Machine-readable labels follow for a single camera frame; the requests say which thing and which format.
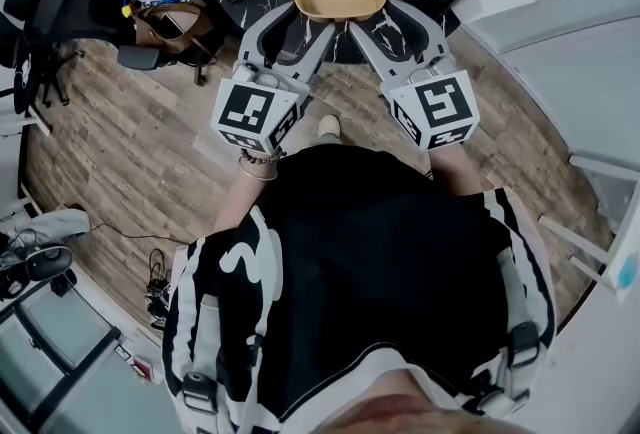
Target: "chair armrest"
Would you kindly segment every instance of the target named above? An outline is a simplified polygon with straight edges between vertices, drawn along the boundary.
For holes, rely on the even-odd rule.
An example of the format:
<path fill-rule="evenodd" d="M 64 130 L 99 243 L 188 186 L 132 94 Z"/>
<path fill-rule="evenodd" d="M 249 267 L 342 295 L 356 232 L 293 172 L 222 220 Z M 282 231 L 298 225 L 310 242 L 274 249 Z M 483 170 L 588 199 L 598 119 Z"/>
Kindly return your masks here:
<path fill-rule="evenodd" d="M 160 63 L 158 48 L 145 48 L 135 45 L 120 45 L 118 64 L 132 70 L 155 70 Z"/>

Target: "shoe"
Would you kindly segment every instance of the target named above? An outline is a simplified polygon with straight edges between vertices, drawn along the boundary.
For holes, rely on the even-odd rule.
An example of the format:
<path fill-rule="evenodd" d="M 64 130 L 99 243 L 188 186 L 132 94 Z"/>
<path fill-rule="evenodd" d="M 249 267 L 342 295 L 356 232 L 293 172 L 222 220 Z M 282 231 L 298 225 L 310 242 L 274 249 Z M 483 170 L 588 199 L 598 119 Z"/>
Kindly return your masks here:
<path fill-rule="evenodd" d="M 318 125 L 318 137 L 332 134 L 340 137 L 340 121 L 335 116 L 325 116 L 320 120 Z"/>

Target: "forearm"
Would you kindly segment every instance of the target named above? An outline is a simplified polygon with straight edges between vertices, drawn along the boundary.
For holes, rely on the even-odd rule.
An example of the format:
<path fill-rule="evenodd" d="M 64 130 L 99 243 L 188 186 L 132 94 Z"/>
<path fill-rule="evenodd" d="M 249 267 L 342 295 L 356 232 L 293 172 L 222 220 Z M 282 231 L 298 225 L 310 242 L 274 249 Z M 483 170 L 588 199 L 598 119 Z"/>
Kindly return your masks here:
<path fill-rule="evenodd" d="M 220 214 L 213 225 L 213 233 L 237 228 L 268 183 L 258 178 L 269 179 L 276 174 L 276 164 L 258 165 L 244 160 L 242 166 L 255 177 L 249 176 L 247 172 L 238 168 Z"/>
<path fill-rule="evenodd" d="M 434 181 L 441 183 L 456 196 L 482 192 L 480 173 L 461 144 L 450 144 L 429 152 Z"/>

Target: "wrist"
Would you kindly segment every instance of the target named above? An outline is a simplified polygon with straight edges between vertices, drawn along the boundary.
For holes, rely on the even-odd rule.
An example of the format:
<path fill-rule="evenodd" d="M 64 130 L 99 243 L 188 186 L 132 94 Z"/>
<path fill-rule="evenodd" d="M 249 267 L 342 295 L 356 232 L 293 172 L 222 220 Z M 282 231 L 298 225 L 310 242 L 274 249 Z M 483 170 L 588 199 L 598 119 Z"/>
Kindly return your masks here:
<path fill-rule="evenodd" d="M 260 178 L 270 178 L 276 174 L 277 164 L 275 162 L 270 164 L 252 164 L 248 160 L 242 160 L 240 165 L 245 171 Z"/>
<path fill-rule="evenodd" d="M 281 148 L 278 148 L 278 150 L 275 155 L 269 156 L 255 151 L 250 152 L 246 148 L 243 148 L 240 151 L 240 160 L 245 160 L 252 164 L 273 164 L 287 156 L 286 152 L 282 151 Z"/>

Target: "glass panel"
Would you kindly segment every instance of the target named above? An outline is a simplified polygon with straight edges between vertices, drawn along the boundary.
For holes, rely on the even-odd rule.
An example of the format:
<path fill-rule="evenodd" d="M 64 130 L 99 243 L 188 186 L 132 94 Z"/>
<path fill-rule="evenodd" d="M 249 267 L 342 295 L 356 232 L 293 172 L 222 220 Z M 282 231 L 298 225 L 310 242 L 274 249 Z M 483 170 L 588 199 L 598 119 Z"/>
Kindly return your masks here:
<path fill-rule="evenodd" d="M 22 307 L 56 351 L 77 366 L 109 332 L 110 326 L 75 290 L 58 297 L 47 286 Z"/>
<path fill-rule="evenodd" d="M 47 434 L 177 434 L 182 432 L 164 385 L 138 377 L 111 351 L 95 373 L 74 388 L 54 413 Z"/>
<path fill-rule="evenodd" d="M 29 412 L 61 378 L 49 358 L 33 348 L 18 319 L 11 317 L 0 325 L 0 380 Z"/>

